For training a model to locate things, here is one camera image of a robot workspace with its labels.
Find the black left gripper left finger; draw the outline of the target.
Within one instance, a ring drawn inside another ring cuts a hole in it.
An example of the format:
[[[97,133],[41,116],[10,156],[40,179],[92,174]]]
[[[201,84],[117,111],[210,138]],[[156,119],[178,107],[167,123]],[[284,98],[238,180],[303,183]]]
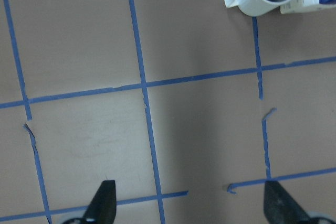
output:
[[[115,184],[114,180],[104,180],[101,183],[82,216],[84,223],[114,223],[117,214]]]

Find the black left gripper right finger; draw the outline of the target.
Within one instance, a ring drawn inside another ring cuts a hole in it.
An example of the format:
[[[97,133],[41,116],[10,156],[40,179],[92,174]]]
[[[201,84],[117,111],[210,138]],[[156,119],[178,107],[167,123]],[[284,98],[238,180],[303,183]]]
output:
[[[309,215],[275,180],[265,182],[263,211],[268,223],[310,223]]]

